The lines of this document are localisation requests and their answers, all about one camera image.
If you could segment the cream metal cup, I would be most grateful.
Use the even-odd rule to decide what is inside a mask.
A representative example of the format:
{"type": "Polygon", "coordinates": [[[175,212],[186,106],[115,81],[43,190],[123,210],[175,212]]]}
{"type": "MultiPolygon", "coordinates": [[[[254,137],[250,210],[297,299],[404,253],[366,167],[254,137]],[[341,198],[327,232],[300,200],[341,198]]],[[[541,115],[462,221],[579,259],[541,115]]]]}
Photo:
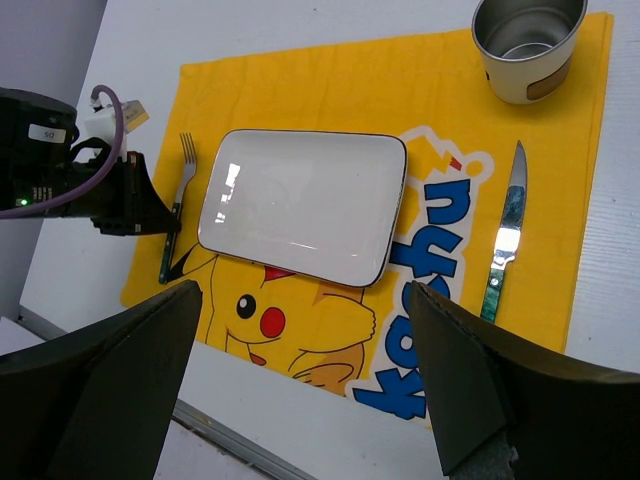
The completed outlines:
{"type": "Polygon", "coordinates": [[[502,101],[524,105],[552,94],[568,75],[584,0],[484,0],[471,25],[485,76],[502,101]]]}

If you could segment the green-handled fork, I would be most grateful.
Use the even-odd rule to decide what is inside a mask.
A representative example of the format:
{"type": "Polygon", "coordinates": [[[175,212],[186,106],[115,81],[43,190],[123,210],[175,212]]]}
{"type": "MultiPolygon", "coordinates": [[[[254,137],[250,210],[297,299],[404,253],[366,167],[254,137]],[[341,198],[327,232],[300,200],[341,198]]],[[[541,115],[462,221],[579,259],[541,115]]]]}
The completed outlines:
{"type": "MultiPolygon", "coordinates": [[[[175,220],[181,220],[183,197],[189,182],[197,171],[197,153],[193,137],[190,133],[181,133],[179,135],[183,150],[184,169],[181,182],[178,186],[177,193],[174,198],[171,213],[175,220]]],[[[171,268],[171,260],[175,250],[175,243],[179,231],[168,233],[164,243],[164,250],[161,260],[159,283],[164,285],[168,282],[169,272],[171,268]]]]}

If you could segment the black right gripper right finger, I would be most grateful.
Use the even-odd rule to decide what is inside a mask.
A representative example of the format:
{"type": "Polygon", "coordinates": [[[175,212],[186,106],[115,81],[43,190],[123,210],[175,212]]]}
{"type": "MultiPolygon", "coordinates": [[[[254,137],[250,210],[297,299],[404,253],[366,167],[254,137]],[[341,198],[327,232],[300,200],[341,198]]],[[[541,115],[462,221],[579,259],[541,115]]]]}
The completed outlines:
{"type": "Polygon", "coordinates": [[[638,478],[638,374],[537,345],[418,282],[409,318],[446,477],[638,478]]]}

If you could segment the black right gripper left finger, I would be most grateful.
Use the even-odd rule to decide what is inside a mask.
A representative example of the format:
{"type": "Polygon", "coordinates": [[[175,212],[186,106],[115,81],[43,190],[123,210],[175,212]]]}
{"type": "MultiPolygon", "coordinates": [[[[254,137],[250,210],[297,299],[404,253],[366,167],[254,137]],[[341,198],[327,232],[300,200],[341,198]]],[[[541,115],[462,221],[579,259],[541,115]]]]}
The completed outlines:
{"type": "Polygon", "coordinates": [[[201,307],[187,280],[2,356],[2,478],[153,478],[201,307]]]}

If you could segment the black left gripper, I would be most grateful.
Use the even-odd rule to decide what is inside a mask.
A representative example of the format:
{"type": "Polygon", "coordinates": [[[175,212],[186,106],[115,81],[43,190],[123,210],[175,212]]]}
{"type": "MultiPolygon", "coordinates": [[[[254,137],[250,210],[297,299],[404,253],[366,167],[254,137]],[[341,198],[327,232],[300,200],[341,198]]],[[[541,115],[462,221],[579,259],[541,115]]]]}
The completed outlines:
{"type": "MultiPolygon", "coordinates": [[[[17,210],[60,197],[85,184],[105,164],[112,142],[80,142],[74,107],[18,89],[1,90],[1,209],[17,210]]],[[[178,233],[181,223],[156,192],[139,152],[117,157],[106,177],[82,195],[34,218],[89,218],[103,233],[178,233]]]]}

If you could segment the white rectangular plate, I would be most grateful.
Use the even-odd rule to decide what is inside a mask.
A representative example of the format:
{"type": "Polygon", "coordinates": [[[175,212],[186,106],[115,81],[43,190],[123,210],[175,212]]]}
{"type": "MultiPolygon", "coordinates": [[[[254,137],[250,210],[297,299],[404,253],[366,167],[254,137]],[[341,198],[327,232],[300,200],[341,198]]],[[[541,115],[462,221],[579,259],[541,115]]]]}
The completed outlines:
{"type": "Polygon", "coordinates": [[[392,135],[238,129],[214,158],[198,224],[206,249],[348,287],[388,262],[408,169],[392,135]]]}

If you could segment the yellow Pikachu placemat cloth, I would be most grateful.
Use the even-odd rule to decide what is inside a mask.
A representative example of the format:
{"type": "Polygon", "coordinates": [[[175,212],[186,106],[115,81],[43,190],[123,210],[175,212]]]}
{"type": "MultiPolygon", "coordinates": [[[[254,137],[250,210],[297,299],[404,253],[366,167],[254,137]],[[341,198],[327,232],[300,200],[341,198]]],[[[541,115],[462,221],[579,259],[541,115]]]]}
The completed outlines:
{"type": "Polygon", "coordinates": [[[199,341],[405,420],[426,423],[407,314],[421,281],[465,308],[482,303],[514,150],[527,156],[523,235],[499,326],[546,348],[567,343],[603,117],[614,19],[585,18],[567,79],[524,106],[481,77],[466,30],[232,57],[181,68],[153,179],[170,201],[179,134],[194,135],[170,280],[203,292],[199,341]],[[382,133],[408,150],[390,264],[348,288],[207,251],[197,224],[223,136],[268,128],[382,133]]]}

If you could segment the green-handled table knife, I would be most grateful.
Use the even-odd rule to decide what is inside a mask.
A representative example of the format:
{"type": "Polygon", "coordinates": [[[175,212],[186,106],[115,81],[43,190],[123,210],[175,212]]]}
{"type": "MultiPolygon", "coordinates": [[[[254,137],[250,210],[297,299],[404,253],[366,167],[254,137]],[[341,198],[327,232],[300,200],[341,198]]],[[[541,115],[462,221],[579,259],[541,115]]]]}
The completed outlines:
{"type": "Polygon", "coordinates": [[[507,265],[515,260],[519,247],[527,201],[527,182],[526,151],[518,140],[481,307],[481,318],[491,324],[496,321],[507,265]]]}

